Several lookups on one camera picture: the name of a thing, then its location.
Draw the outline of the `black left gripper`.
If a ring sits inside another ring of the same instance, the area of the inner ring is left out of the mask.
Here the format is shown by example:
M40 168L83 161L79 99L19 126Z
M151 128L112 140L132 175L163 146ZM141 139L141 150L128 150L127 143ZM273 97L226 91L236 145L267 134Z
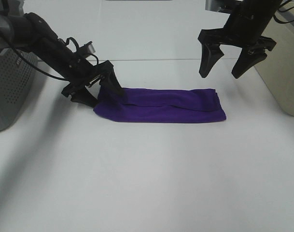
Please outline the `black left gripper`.
M91 108L98 104L98 99L87 88L97 82L114 94L124 94L113 70L113 64L109 60L93 65L78 54L64 55L60 57L60 75L68 81L61 94L71 97L72 102Z

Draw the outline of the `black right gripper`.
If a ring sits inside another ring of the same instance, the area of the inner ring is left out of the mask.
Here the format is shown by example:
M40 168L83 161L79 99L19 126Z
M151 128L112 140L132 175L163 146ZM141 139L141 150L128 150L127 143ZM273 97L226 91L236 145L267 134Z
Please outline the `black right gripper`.
M199 74L206 78L216 62L224 56L221 45L242 48L232 69L232 75L240 78L248 69L267 57L266 49L272 51L276 42L262 35L270 17L229 18L223 28L203 29L198 41L202 44Z

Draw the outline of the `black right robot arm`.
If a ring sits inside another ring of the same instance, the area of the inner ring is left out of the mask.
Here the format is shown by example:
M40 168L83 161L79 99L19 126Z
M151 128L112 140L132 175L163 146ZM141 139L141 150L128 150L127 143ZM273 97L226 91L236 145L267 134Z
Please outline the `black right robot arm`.
M201 30L198 41L202 45L199 74L205 78L215 63L224 56L221 45L241 48L232 69L238 79L248 69L266 59L276 42L262 35L278 10L280 0L208 0L206 9L229 14L223 28Z

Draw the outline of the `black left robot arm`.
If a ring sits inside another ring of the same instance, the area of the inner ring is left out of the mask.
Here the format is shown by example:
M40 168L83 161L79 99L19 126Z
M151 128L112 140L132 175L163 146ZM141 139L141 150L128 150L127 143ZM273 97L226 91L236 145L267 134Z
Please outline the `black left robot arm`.
M110 61L91 64L87 57L95 56L92 42L79 46L73 37L65 41L57 36L50 26L35 13L23 16L0 13L0 49L10 48L18 56L21 52L33 53L61 75L60 80L68 85L62 95L72 102L90 107L98 104L88 88L95 83L117 95L123 95Z

